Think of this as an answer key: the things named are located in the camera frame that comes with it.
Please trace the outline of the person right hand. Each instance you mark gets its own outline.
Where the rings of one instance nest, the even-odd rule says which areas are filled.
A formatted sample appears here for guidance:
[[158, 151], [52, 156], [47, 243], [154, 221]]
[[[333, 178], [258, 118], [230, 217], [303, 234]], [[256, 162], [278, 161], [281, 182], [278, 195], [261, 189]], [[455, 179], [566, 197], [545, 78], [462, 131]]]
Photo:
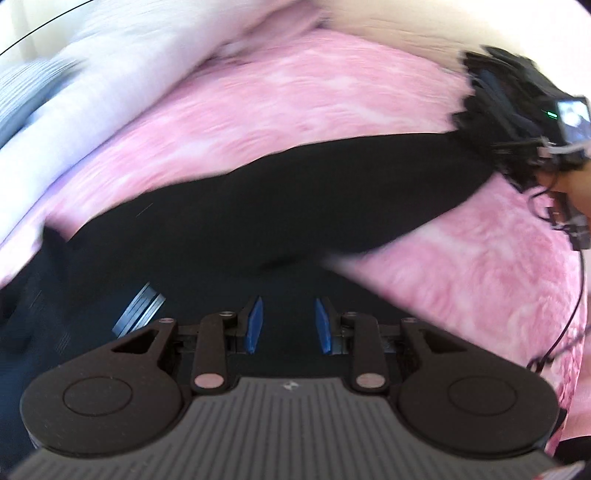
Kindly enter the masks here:
[[587, 162], [581, 169], [561, 173], [539, 171], [536, 174], [539, 184], [547, 188], [554, 197], [565, 194], [572, 205], [585, 214], [591, 214], [591, 169]]

